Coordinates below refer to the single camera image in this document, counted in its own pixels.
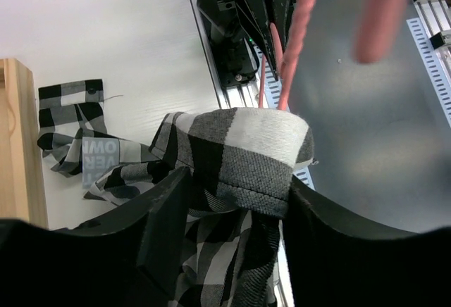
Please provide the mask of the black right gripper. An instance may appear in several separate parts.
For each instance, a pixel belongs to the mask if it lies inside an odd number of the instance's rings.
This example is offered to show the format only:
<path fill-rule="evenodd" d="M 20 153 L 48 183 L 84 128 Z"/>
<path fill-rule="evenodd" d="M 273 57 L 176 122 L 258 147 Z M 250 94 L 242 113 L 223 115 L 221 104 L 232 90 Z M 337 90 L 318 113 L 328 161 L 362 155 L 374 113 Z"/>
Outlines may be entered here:
<path fill-rule="evenodd" d="M 247 35 L 265 55 L 275 79 L 280 79 L 269 21 L 286 46 L 295 4 L 296 0 L 197 0 L 222 87 L 256 79 L 259 58 Z"/>

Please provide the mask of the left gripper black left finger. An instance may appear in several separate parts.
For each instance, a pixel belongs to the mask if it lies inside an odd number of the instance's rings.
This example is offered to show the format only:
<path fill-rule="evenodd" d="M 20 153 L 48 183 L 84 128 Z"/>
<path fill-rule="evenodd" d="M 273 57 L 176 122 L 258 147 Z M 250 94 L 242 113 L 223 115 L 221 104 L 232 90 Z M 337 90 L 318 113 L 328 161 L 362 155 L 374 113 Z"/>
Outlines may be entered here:
<path fill-rule="evenodd" d="M 2 306 L 166 306 L 185 234 L 190 171 L 75 229 L 1 221 Z"/>

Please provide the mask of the black white checkered shirt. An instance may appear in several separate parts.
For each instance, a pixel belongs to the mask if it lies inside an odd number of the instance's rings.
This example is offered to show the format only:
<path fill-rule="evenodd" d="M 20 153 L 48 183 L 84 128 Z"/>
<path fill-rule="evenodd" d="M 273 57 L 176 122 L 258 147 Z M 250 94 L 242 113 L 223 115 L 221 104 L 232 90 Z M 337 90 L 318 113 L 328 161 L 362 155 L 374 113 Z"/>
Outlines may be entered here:
<path fill-rule="evenodd" d="M 274 109 L 169 113 L 150 145 L 110 137 L 85 198 L 125 204 L 178 168 L 192 185 L 169 306 L 275 306 L 273 272 L 293 173 L 314 159 L 309 125 Z"/>

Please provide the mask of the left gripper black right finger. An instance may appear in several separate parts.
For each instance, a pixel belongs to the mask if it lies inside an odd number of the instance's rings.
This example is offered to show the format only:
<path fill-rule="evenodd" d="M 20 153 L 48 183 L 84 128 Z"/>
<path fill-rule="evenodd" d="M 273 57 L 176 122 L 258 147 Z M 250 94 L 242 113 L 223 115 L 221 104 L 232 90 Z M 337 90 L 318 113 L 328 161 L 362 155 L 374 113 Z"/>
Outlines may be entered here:
<path fill-rule="evenodd" d="M 283 239 L 296 306 L 450 305 L 449 227 L 389 227 L 293 178 Z"/>

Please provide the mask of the pink wire hanger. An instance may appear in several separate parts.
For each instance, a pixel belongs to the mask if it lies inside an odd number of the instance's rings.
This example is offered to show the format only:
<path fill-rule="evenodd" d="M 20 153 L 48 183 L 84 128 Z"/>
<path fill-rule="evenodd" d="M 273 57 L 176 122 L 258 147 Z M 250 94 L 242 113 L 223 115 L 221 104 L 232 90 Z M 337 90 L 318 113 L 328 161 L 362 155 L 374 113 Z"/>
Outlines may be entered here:
<path fill-rule="evenodd" d="M 288 107 L 292 81 L 315 3 L 316 0 L 297 0 L 285 49 L 282 48 L 276 25 L 270 24 L 276 50 L 276 67 L 282 79 L 278 103 L 278 109 L 282 111 Z M 375 63 L 388 54 L 395 41 L 406 3 L 407 0 L 366 1 L 353 51 L 357 62 Z"/>

